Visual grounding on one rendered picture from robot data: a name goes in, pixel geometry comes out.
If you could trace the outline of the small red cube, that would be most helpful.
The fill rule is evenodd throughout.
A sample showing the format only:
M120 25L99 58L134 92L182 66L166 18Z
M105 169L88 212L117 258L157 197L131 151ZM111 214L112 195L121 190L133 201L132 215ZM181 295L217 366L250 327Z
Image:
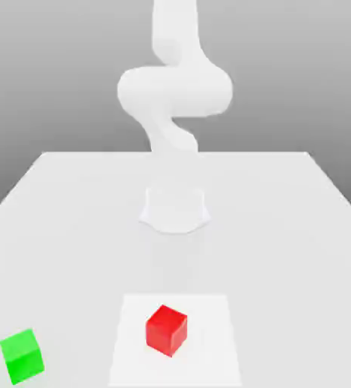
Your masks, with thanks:
M172 357L187 338L187 315L161 305L146 322L147 346Z

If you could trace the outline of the small green cube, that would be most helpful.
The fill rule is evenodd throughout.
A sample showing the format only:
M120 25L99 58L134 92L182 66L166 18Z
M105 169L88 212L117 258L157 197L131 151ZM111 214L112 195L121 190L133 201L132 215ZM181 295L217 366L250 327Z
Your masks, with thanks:
M41 349L32 329L0 340L0 347L13 385L45 370Z

